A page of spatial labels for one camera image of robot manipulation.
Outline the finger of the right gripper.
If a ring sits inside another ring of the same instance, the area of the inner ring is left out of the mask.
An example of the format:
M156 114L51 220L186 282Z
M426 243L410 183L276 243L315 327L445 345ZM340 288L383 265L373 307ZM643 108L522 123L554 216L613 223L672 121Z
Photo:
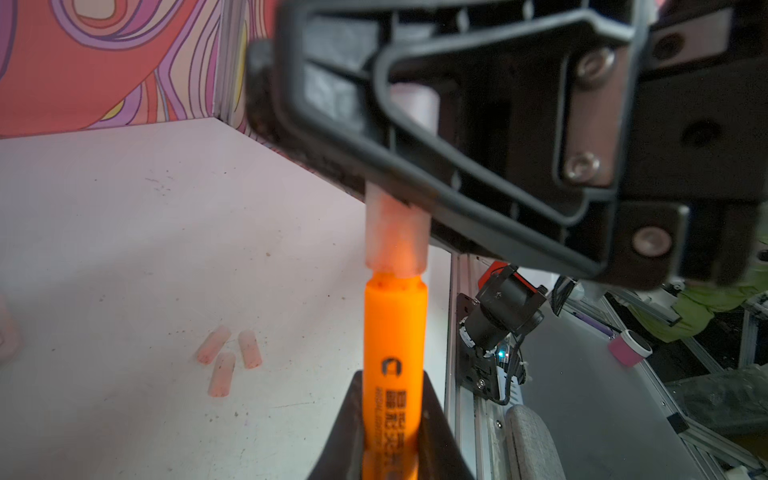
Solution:
M300 164L462 253L602 282L688 273L690 213L629 192L658 1L285 1L246 111Z

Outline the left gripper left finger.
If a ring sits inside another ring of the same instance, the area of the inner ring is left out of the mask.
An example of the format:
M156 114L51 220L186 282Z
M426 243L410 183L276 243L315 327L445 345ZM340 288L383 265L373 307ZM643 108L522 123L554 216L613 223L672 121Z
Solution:
M360 480L365 451L362 371L354 373L338 415L308 480Z

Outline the pink tape roll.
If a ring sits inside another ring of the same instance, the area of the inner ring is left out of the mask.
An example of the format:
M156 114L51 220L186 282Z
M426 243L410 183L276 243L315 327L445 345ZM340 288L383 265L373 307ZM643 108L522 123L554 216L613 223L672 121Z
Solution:
M616 335L609 341L608 350L625 367L634 367L653 353L650 344L632 330Z

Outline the grey microphone windscreen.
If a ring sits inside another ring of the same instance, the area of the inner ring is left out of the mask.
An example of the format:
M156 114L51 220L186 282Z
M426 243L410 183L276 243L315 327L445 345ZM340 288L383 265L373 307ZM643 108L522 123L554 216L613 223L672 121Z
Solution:
M566 479L550 431L532 409L511 407L504 416L504 431L512 479Z

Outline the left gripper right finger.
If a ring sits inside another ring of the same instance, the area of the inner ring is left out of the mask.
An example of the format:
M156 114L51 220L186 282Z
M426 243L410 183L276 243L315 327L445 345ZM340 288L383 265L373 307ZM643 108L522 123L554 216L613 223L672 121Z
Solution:
M426 371L418 430L419 480L473 480Z

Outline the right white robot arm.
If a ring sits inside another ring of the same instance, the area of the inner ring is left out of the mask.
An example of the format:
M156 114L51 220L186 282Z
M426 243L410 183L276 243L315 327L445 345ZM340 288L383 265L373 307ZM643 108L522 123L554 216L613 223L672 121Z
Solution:
M255 131L432 235L503 261L459 308L459 378L493 400L544 291L729 286L767 224L763 1L284 1L246 53Z

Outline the orange pen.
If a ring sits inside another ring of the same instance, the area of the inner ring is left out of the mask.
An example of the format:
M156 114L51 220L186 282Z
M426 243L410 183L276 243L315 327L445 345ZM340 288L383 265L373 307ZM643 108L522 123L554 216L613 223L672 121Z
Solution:
M364 479L416 479L428 290L375 273L364 292Z

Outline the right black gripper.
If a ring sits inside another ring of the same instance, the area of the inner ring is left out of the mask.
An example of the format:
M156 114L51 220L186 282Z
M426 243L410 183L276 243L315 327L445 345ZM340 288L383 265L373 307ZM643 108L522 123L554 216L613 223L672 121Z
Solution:
M633 8L628 40L569 60L561 174L614 200L576 240L600 253L596 282L734 284L767 226L767 5Z

